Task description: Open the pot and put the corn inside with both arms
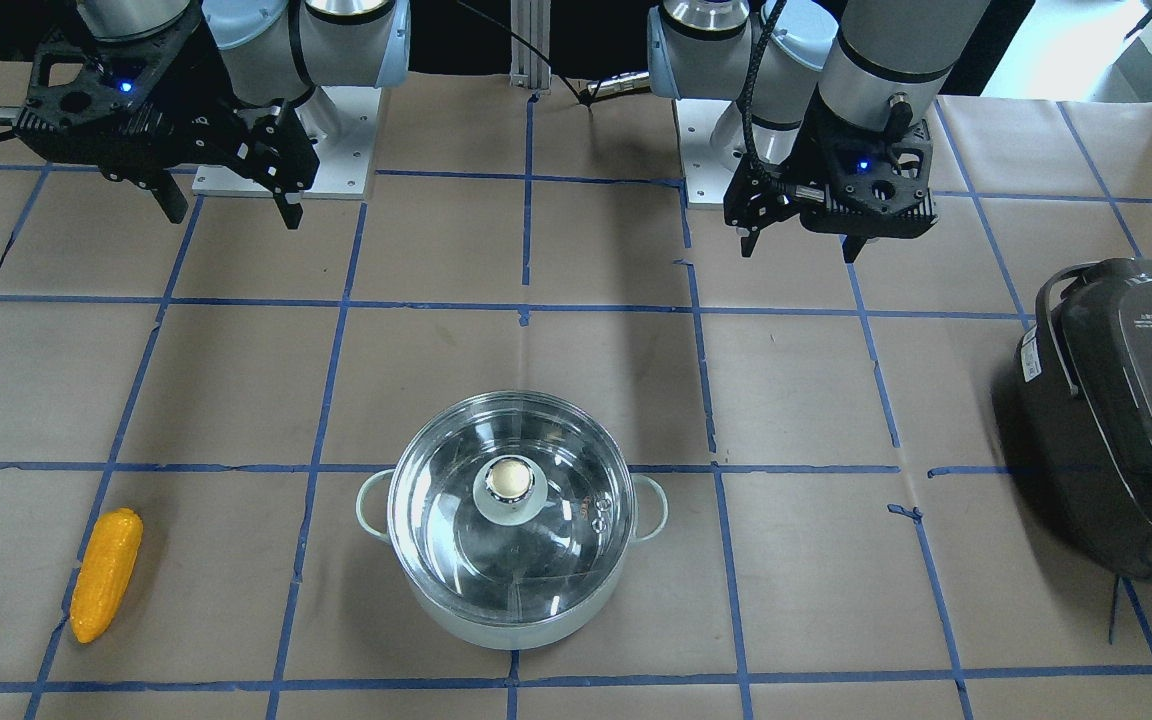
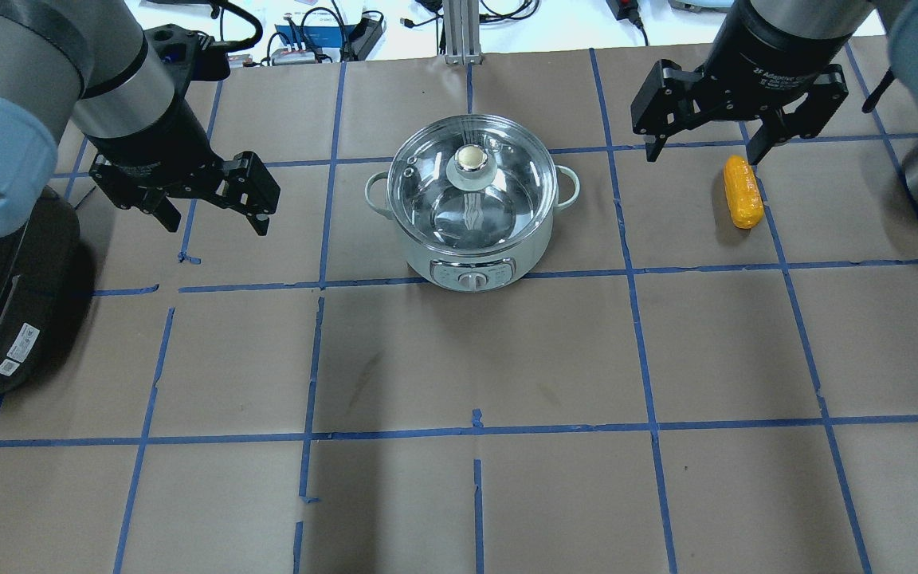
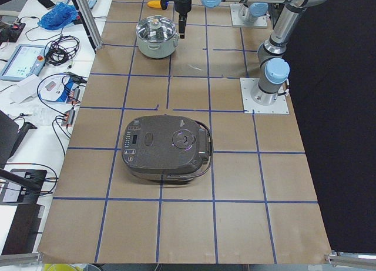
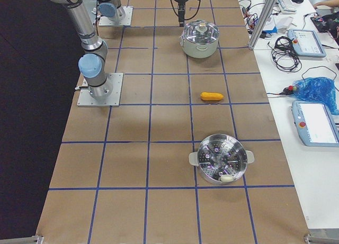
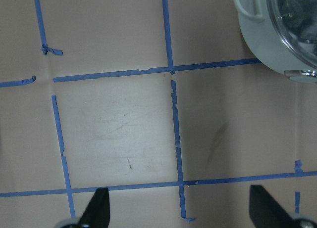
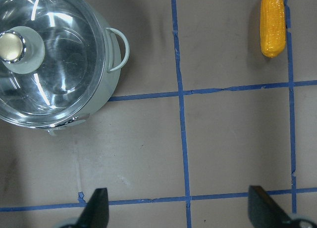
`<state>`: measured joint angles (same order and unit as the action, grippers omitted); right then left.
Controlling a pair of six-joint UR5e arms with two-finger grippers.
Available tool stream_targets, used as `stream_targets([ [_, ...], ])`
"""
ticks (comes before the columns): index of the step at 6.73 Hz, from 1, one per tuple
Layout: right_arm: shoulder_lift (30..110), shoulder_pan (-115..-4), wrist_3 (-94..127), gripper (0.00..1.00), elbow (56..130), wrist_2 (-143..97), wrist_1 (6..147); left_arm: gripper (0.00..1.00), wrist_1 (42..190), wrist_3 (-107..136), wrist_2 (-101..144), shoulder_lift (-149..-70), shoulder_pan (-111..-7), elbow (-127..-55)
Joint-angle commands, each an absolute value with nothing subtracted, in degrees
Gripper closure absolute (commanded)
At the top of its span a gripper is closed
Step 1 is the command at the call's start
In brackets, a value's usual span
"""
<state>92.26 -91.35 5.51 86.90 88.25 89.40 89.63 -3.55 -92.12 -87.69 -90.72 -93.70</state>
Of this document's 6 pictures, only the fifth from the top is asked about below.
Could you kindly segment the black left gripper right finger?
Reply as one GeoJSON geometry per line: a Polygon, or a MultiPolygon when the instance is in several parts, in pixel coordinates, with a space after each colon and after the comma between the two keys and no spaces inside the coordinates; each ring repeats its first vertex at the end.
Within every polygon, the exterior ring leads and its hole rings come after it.
{"type": "Polygon", "coordinates": [[[256,228],[300,228],[262,185],[251,185],[249,216],[256,228]]]}

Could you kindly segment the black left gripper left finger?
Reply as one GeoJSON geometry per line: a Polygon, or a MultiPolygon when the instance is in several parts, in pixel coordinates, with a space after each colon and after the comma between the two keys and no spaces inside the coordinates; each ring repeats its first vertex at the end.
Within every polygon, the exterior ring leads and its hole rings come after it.
{"type": "Polygon", "coordinates": [[[98,188],[78,221],[80,228],[107,228],[110,223],[108,188],[98,188]]]}

